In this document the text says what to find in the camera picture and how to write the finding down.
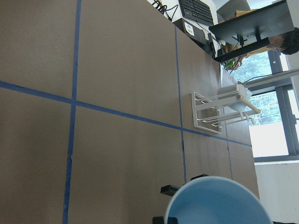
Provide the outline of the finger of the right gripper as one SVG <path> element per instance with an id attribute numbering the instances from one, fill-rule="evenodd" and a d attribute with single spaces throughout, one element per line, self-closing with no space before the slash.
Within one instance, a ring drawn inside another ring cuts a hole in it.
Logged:
<path id="1" fill-rule="evenodd" d="M 195 177 L 192 177 L 192 178 L 190 179 L 190 181 L 195 180 L 195 179 L 198 179 L 198 178 L 202 178 L 202 177 L 207 177 L 207 176 L 208 176 L 207 174 L 200 174 L 200 175 L 197 175 L 197 176 L 195 176 Z"/>
<path id="2" fill-rule="evenodd" d="M 180 187 L 176 187 L 173 185 L 166 185 L 160 188 L 160 193 L 167 196 L 173 196 L 179 189 Z"/>

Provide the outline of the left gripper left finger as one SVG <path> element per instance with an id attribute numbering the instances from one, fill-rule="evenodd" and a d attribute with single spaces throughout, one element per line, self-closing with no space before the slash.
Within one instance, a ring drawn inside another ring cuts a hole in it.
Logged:
<path id="1" fill-rule="evenodd" d="M 164 224 L 164 217 L 153 217 L 152 223 L 153 224 Z"/>

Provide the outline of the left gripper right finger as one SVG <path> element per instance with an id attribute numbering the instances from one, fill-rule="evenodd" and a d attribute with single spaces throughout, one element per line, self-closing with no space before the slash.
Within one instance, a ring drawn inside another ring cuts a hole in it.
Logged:
<path id="1" fill-rule="evenodd" d="M 168 217 L 167 224 L 178 224 L 178 220 L 176 217 Z"/>

